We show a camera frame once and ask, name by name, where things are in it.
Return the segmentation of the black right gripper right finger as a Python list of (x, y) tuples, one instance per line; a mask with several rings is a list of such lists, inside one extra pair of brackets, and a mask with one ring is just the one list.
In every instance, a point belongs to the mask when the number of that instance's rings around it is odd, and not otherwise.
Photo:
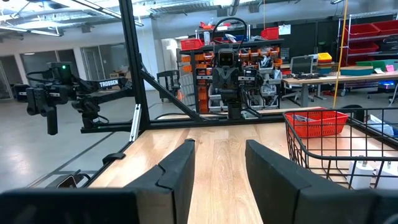
[(264, 223), (293, 223), (300, 191), (311, 184), (300, 167), (255, 140), (246, 141), (246, 171)]

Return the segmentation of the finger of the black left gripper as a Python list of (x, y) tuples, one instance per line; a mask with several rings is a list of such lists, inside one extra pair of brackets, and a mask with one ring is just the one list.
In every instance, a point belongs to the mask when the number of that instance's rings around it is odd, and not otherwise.
[(214, 68), (214, 86), (216, 88), (223, 88), (224, 84), (224, 70), (222, 68)]
[(238, 69), (237, 68), (229, 69), (228, 75), (229, 75), (228, 88), (236, 89), (238, 87)]

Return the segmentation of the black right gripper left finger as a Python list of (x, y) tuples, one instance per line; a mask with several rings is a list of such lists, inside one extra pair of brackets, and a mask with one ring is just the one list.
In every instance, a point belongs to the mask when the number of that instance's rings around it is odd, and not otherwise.
[(126, 185), (136, 196), (138, 223), (186, 224), (195, 178), (195, 140), (186, 139)]

